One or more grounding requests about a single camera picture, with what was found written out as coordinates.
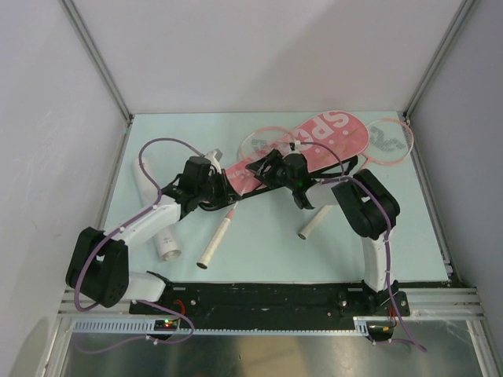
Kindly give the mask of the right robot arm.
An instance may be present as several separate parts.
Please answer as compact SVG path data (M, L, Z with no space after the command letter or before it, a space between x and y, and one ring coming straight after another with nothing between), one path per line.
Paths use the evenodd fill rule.
M363 281L371 289L363 295L363 305L374 315L390 308L391 296L385 289L391 286L390 238L400 206L370 170L323 179L308 171L303 155L292 153L284 157L277 150L247 164L245 169L269 189L290 189L301 209L340 207L362 240Z

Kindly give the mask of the white shuttlecock tube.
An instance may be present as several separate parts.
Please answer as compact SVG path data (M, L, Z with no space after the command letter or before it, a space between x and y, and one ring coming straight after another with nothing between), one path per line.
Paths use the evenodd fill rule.
M158 190L145 175L145 173L149 173L147 159L144 158L140 161L139 158L136 158L132 162L132 172L142 206L152 207L149 217L152 217L154 214L160 215L162 210L167 211L166 207L160 207L160 203L157 205L153 204L153 202L158 198ZM160 260L162 262L168 262L179 258L182 251L172 226L162 223L160 219L152 224L157 230L152 238Z

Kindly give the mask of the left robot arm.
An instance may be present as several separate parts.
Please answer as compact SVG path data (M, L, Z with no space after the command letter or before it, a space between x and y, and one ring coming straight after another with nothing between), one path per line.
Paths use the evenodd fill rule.
M146 301L155 312L168 312L174 294L166 289L167 280L155 273L131 272L130 253L200 204L238 197L216 151L189 157L183 172L160 193L153 204L112 231L88 227L79 234L65 277L79 311L111 308L125 299Z

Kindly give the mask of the pink racket bag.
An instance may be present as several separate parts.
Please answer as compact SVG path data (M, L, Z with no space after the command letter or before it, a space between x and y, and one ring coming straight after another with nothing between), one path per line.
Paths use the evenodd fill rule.
M268 126L248 135L238 148L238 162L226 169L234 190L244 195L258 187L259 181L245 169L249 163L266 156L274 148L282 155L290 152L289 144L302 142L302 154L308 171L318 172L334 167L364 152L369 144L365 124L349 112L327 111L318 114L292 130Z

